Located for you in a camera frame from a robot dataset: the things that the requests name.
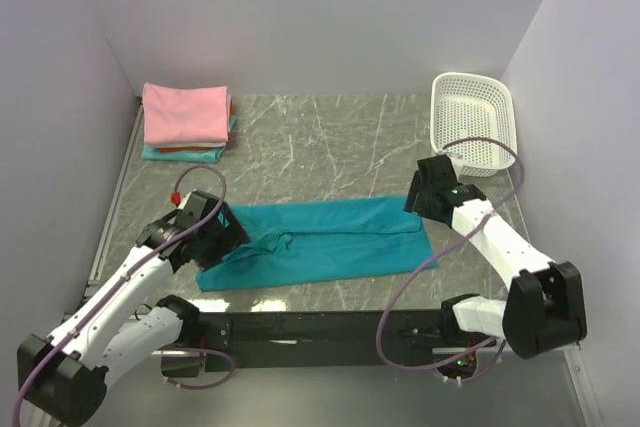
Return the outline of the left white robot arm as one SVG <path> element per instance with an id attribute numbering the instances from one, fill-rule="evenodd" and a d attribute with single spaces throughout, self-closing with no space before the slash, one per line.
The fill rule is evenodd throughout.
<path id="1" fill-rule="evenodd" d="M 13 425 L 28 401 L 66 426 L 81 426 L 115 381 L 151 352 L 171 345 L 199 348 L 200 311 L 176 295 L 158 301 L 148 319 L 125 324 L 182 266 L 210 269 L 249 237 L 223 199 L 199 190 L 172 198 L 175 209 L 144 227 L 120 267 L 83 307 L 47 336 L 31 334 L 20 344 Z"/>

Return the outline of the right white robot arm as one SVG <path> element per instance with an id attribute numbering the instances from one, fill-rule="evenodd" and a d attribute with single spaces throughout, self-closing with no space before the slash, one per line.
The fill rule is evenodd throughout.
<path id="1" fill-rule="evenodd" d="M 463 236 L 491 265 L 507 289 L 504 301 L 466 294 L 441 305 L 439 334 L 460 346 L 473 334 L 505 340 L 522 359 L 587 335 L 581 274 L 557 263 L 518 234 L 479 188 L 461 183 L 452 161 L 418 161 L 405 211 L 444 224 Z"/>

